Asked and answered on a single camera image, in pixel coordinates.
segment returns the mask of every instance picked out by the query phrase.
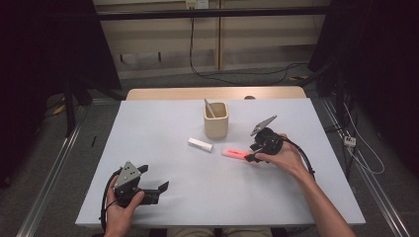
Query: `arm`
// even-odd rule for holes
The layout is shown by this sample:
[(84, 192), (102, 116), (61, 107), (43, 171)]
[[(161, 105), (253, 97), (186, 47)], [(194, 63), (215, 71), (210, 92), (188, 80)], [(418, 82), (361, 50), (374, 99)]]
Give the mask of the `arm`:
[(115, 197), (113, 190), (113, 186), (115, 185), (117, 178), (118, 176), (115, 176), (112, 179), (111, 184), (108, 188), (106, 205), (110, 205), (107, 209), (108, 223), (105, 237), (125, 236), (130, 229), (133, 212), (144, 198), (144, 192), (139, 192), (132, 198), (129, 206), (127, 206), (126, 208), (118, 206), (117, 202), (115, 201), (117, 198)]
[(275, 164), (296, 179), (320, 236), (355, 236), (348, 223), (307, 172), (295, 147), (284, 142), (277, 155), (258, 153), (256, 158)]

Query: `white table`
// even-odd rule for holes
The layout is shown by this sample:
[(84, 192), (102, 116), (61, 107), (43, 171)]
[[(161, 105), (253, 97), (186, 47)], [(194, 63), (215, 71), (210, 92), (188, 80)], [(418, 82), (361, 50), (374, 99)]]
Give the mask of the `white table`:
[[(204, 134), (204, 101), (122, 102), (76, 224), (99, 227), (102, 194), (109, 177), (129, 160), (149, 165), (139, 186), (156, 189), (170, 181), (157, 205), (140, 206), (133, 226), (291, 226), (314, 224), (293, 178), (274, 165), (224, 157), (223, 148), (250, 150), (250, 132), (272, 115), (269, 125), (284, 132), (307, 154), (318, 185), (349, 224), (365, 219), (309, 99), (210, 100), (227, 102), (228, 135)], [(188, 138), (214, 144), (212, 153)]]

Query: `pants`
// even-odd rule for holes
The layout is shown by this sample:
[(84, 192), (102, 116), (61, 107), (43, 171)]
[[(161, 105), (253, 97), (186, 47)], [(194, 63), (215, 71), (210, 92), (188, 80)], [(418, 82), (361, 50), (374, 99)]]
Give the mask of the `pants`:
[[(213, 228), (169, 228), (167, 237), (214, 237)], [(271, 228), (223, 228), (223, 237), (272, 237)]]

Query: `pink marker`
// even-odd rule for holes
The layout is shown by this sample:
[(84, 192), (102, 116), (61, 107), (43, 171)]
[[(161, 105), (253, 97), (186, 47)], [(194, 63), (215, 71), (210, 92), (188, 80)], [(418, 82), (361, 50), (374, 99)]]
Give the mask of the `pink marker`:
[(221, 151), (221, 155), (235, 159), (246, 160), (244, 157), (250, 155), (250, 153), (227, 148)]

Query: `human hand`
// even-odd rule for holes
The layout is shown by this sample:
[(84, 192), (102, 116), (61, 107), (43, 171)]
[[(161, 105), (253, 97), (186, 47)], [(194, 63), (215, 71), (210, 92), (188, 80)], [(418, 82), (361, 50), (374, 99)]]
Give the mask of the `human hand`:
[[(287, 137), (287, 135), (283, 133), (280, 134), (280, 136)], [(284, 170), (295, 178), (308, 173), (302, 164), (301, 157), (296, 148), (286, 141), (283, 143), (283, 147), (278, 154), (268, 155), (265, 153), (256, 153), (255, 157), (260, 160), (273, 163), (278, 168)]]
[(118, 176), (115, 176), (111, 180), (111, 184), (108, 188), (106, 206), (109, 204), (110, 206), (107, 209), (108, 223), (105, 237), (125, 236), (130, 229), (133, 212), (144, 198), (144, 192), (139, 192), (132, 198), (131, 202), (126, 208), (120, 207), (116, 202), (117, 198), (115, 197), (113, 190), (113, 186), (115, 185), (117, 178)]

